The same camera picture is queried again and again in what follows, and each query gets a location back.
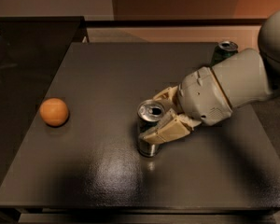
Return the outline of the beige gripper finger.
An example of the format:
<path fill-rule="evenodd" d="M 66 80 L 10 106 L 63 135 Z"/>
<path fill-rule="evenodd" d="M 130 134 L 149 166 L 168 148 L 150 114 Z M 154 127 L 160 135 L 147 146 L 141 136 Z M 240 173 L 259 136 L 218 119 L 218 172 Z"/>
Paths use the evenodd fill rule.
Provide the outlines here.
<path fill-rule="evenodd" d="M 180 112 L 181 107 L 178 102 L 177 91 L 177 86 L 165 88 L 156 94 L 153 100 L 161 103 L 166 111 L 172 108 L 175 112 Z"/>
<path fill-rule="evenodd" d="M 189 135 L 201 124 L 199 120 L 191 119 L 185 113 L 177 114 L 170 109 L 145 138 L 150 144 L 160 145 Z"/>

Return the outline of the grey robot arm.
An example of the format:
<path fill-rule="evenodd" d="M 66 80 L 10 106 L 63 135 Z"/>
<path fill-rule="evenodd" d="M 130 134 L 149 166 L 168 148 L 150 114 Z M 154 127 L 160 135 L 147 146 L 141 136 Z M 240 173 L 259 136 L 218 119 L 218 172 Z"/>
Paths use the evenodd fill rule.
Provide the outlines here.
<path fill-rule="evenodd" d="M 138 140 L 150 146 L 171 142 L 200 124 L 229 118 L 239 106 L 279 96 L 273 79 L 280 77 L 280 10 L 261 26 L 258 46 L 204 66 L 140 104 L 139 116 L 154 126 L 142 128 Z"/>

